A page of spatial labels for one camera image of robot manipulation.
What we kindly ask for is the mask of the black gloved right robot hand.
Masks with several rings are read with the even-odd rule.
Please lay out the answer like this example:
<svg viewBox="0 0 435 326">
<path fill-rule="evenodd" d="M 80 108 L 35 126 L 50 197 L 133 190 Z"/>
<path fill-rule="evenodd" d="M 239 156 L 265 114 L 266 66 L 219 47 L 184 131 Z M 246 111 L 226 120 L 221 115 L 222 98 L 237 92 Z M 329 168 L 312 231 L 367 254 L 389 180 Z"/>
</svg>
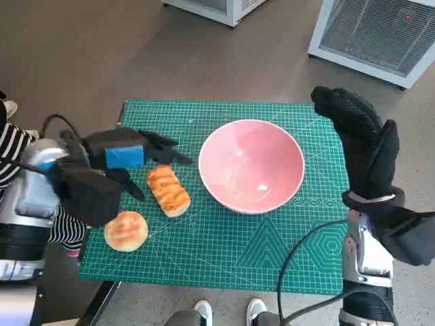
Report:
<svg viewBox="0 0 435 326">
<path fill-rule="evenodd" d="M 368 101 L 343 88 L 317 86 L 311 99 L 315 112 L 333 123 L 342 142 L 350 193 L 370 201 L 395 196 L 396 122 L 383 122 Z"/>
</svg>

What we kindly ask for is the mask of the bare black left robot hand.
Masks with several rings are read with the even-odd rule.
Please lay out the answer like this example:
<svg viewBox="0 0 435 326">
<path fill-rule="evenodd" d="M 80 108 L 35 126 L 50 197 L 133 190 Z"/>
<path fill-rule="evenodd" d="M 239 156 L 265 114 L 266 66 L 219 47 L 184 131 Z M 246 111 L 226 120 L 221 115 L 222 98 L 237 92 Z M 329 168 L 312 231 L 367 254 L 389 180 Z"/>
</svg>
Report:
<svg viewBox="0 0 435 326">
<path fill-rule="evenodd" d="M 178 142 L 155 132 L 119 127 L 93 133 L 83 138 L 90 165 L 119 183 L 138 201 L 145 197 L 128 173 L 153 160 L 159 164 L 191 164 L 193 160 L 174 150 Z"/>
</svg>

